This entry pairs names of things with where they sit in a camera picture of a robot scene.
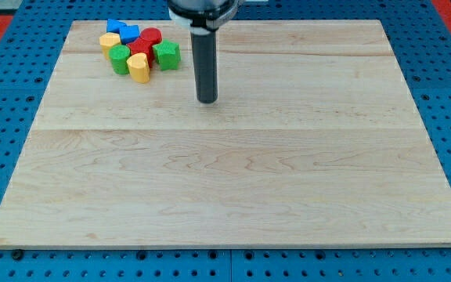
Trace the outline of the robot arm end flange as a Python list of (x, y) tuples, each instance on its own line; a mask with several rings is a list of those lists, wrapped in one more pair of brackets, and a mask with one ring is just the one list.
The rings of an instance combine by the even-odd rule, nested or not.
[(193, 33), (215, 32), (244, 3), (244, 0), (167, 0), (170, 18)]

